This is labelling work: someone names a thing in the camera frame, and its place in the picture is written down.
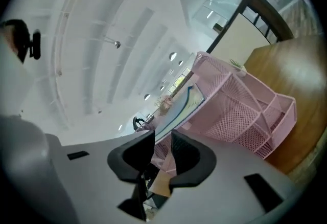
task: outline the wooden table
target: wooden table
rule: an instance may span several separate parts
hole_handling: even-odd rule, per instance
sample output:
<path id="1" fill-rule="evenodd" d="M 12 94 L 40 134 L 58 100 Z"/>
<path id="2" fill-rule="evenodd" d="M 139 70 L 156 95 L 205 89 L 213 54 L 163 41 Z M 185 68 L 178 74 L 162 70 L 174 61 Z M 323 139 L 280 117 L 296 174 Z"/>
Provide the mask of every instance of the wooden table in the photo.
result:
<path id="1" fill-rule="evenodd" d="M 320 36 L 291 39 L 255 49 L 247 71 L 277 93 L 296 100 L 297 123 L 266 159 L 284 173 L 315 147 L 327 127 L 327 51 Z"/>

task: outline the mesh basket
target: mesh basket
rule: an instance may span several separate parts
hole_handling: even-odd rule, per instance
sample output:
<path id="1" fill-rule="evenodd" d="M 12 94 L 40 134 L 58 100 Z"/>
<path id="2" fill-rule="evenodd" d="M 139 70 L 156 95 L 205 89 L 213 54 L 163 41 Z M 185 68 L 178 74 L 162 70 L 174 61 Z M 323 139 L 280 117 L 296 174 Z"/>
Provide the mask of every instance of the mesh basket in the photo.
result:
<path id="1" fill-rule="evenodd" d="M 285 139 L 296 123 L 295 99 L 276 94 L 251 74 L 199 52 L 188 84 L 196 83 L 205 101 L 176 128 L 185 133 L 234 142 L 266 158 Z M 153 117 L 139 130 L 155 130 Z M 152 163 L 169 174 L 176 174 L 171 151 L 171 136 L 155 145 Z"/>

